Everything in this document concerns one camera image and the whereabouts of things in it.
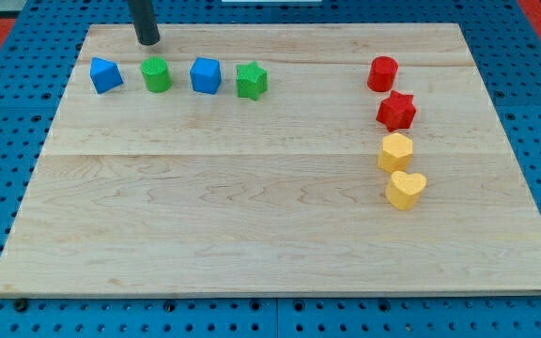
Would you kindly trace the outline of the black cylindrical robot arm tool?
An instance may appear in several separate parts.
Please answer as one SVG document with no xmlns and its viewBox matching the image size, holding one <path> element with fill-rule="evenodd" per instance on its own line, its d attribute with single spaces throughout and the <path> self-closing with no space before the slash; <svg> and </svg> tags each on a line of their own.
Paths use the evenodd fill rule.
<svg viewBox="0 0 541 338">
<path fill-rule="evenodd" d="M 138 42 L 145 46 L 157 44 L 161 36 L 152 1 L 128 0 L 128 7 Z"/>
</svg>

